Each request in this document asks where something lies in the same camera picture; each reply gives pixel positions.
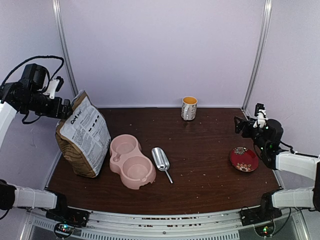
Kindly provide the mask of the brown pet food bag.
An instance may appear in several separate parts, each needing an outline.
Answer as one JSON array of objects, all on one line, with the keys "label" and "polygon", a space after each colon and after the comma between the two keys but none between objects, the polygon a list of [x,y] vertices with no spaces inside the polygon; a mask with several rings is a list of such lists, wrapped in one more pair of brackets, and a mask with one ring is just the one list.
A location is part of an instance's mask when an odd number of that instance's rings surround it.
[{"label": "brown pet food bag", "polygon": [[105,117],[91,103],[85,90],[72,100],[72,110],[68,119],[56,125],[57,144],[76,175],[95,178],[111,143]]}]

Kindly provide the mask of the pink double pet bowl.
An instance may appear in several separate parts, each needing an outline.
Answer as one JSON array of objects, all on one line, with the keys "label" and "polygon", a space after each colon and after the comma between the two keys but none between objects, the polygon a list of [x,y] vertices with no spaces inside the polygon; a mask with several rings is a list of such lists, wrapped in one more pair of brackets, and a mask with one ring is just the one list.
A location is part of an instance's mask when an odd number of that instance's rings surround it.
[{"label": "pink double pet bowl", "polygon": [[130,134],[118,135],[111,141],[109,167],[132,190],[153,183],[157,176],[151,160],[142,154],[139,141]]}]

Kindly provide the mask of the silver metal scoop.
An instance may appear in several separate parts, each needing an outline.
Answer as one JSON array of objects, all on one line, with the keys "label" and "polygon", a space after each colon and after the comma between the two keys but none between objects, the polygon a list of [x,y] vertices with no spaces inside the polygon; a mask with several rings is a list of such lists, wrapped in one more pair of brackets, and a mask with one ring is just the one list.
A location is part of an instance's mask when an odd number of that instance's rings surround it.
[{"label": "silver metal scoop", "polygon": [[157,169],[161,172],[165,172],[168,180],[171,184],[174,183],[172,177],[169,174],[170,162],[164,152],[164,150],[160,147],[154,147],[151,150],[151,155],[153,157],[154,163]]}]

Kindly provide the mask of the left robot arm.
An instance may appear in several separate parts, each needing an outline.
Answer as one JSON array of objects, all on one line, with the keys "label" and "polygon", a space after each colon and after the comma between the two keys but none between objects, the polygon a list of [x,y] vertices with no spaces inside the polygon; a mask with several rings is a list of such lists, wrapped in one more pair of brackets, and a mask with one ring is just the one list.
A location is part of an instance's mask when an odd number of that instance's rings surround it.
[{"label": "left robot arm", "polygon": [[[3,141],[16,114],[28,117],[30,112],[36,116],[66,120],[72,113],[71,102],[56,96],[64,80],[61,77],[49,79],[47,68],[32,63],[25,66],[20,80],[4,83],[0,87],[0,139]],[[72,218],[67,198],[61,193],[17,186],[0,181],[0,208],[8,212],[12,208],[41,209],[57,217],[61,222]]]}]

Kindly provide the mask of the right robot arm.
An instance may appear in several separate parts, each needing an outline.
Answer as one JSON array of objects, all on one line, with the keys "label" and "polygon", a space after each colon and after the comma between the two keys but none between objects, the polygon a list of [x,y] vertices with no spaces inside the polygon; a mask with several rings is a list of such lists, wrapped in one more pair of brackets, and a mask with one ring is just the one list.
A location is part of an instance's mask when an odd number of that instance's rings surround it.
[{"label": "right robot arm", "polygon": [[284,129],[275,119],[234,117],[235,132],[249,138],[260,150],[260,159],[275,172],[308,179],[310,186],[282,188],[264,193],[256,210],[259,220],[268,220],[276,209],[300,208],[320,210],[320,157],[299,153],[282,141]]}]

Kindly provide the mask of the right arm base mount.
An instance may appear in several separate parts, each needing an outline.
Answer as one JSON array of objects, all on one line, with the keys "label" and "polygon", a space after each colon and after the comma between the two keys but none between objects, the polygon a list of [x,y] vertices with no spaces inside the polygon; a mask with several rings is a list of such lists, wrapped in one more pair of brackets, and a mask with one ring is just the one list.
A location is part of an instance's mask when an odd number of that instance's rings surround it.
[{"label": "right arm base mount", "polygon": [[282,216],[282,211],[275,208],[264,212],[259,206],[254,208],[244,206],[239,211],[239,215],[243,227],[253,225],[259,237],[268,238],[276,233],[275,220]]}]

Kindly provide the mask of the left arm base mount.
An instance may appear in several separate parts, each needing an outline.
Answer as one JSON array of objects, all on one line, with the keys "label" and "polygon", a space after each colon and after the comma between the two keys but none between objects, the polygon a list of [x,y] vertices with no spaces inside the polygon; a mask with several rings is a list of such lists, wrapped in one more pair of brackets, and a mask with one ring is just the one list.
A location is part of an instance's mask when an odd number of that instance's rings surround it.
[{"label": "left arm base mount", "polygon": [[90,212],[75,208],[67,208],[66,212],[54,209],[46,210],[45,217],[56,221],[53,233],[59,239],[67,239],[76,233],[77,230],[87,226]]}]

